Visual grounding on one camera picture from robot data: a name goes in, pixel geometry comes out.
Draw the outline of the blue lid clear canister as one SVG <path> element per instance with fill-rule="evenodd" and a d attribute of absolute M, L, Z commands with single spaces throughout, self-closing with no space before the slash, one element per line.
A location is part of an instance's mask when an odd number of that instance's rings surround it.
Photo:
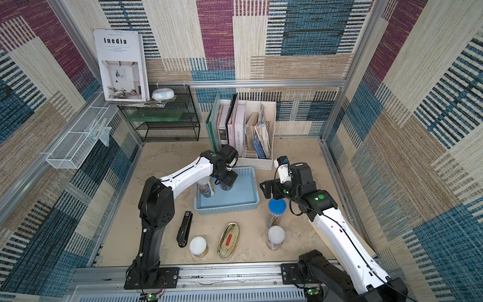
<path fill-rule="evenodd" d="M 282 217 L 286 211 L 287 205 L 285 200 L 274 198 L 270 199 L 268 204 L 268 216 L 266 219 L 266 227 L 270 229 L 273 226 L 279 226 Z"/>

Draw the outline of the white lid can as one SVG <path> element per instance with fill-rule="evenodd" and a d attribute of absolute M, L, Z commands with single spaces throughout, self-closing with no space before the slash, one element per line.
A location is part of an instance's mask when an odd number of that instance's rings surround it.
<path fill-rule="evenodd" d="M 198 258 L 204 257 L 208 253 L 208 244 L 204 237 L 197 236 L 189 244 L 190 253 Z"/>
<path fill-rule="evenodd" d="M 282 227 L 274 225 L 267 233 L 267 247 L 270 250 L 278 250 L 286 239 L 285 231 Z"/>
<path fill-rule="evenodd" d="M 215 189 L 211 176 L 206 176 L 197 182 L 197 190 L 201 196 L 205 198 L 210 198 L 215 195 Z"/>

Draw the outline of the light blue plastic basket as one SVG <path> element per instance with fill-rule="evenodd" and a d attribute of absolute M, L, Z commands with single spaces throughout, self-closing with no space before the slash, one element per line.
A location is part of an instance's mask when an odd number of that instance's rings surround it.
<path fill-rule="evenodd" d="M 260 202 L 255 169 L 253 167 L 234 168 L 238 177 L 229 191 L 215 187 L 215 195 L 203 196 L 196 188 L 194 209 L 200 215 L 214 215 L 234 211 L 255 210 Z"/>

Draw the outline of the gold oval sardine tin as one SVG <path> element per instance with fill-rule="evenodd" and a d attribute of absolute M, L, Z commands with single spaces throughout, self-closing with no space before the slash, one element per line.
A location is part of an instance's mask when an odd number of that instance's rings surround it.
<path fill-rule="evenodd" d="M 234 254 L 240 237 L 240 227 L 237 223 L 229 223 L 221 235 L 217 253 L 223 260 L 228 260 Z"/>

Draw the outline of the silver top dark can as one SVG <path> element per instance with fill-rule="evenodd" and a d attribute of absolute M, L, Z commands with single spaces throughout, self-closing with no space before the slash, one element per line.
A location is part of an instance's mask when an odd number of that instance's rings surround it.
<path fill-rule="evenodd" d="M 222 190 L 224 190 L 224 191 L 229 191 L 229 190 L 231 190 L 231 188 L 233 187 L 233 183 L 230 183 L 230 184 L 225 184 L 225 183 L 223 183 L 223 182 L 221 182 L 221 181 L 220 181 L 220 182 L 218 182 L 218 186 L 219 186 L 219 187 L 220 187 Z"/>

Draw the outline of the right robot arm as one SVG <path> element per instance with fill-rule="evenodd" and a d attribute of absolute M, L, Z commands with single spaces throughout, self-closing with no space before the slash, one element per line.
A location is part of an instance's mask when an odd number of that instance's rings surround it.
<path fill-rule="evenodd" d="M 408 288 L 392 278 L 369 255 L 348 226 L 336 201 L 319 190 L 305 162 L 292 164 L 286 156 L 274 160 L 275 174 L 260 188 L 266 198 L 285 198 L 298 205 L 301 214 L 328 239 L 344 266 L 339 269 L 321 252 L 309 251 L 298 260 L 299 279 L 324 284 L 342 301 L 408 301 Z"/>

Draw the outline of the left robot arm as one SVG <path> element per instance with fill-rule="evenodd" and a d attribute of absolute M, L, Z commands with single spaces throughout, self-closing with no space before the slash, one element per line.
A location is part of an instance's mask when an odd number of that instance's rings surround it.
<path fill-rule="evenodd" d="M 236 149 L 226 145 L 218 152 L 201 153 L 192 163 L 168 176 L 146 180 L 138 204 L 142 220 L 140 247 L 126 271 L 124 289 L 161 287 L 159 250 L 165 227 L 175 214 L 175 198 L 205 177 L 213 177 L 227 186 L 234 185 L 237 174 L 232 167 L 237 161 Z"/>

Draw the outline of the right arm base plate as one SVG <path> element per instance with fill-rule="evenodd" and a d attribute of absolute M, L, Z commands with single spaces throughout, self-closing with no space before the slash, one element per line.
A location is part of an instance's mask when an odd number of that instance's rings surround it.
<path fill-rule="evenodd" d="M 283 284 L 285 285 L 307 285 L 313 281 L 303 276 L 303 273 L 299 270 L 296 263 L 282 263 L 280 265 L 281 276 Z"/>

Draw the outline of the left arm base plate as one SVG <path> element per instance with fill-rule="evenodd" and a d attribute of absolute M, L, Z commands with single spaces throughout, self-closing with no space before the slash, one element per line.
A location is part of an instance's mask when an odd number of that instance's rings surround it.
<path fill-rule="evenodd" d="M 168 267 L 145 272 L 130 266 L 126 271 L 124 289 L 174 289 L 177 286 L 180 268 Z"/>

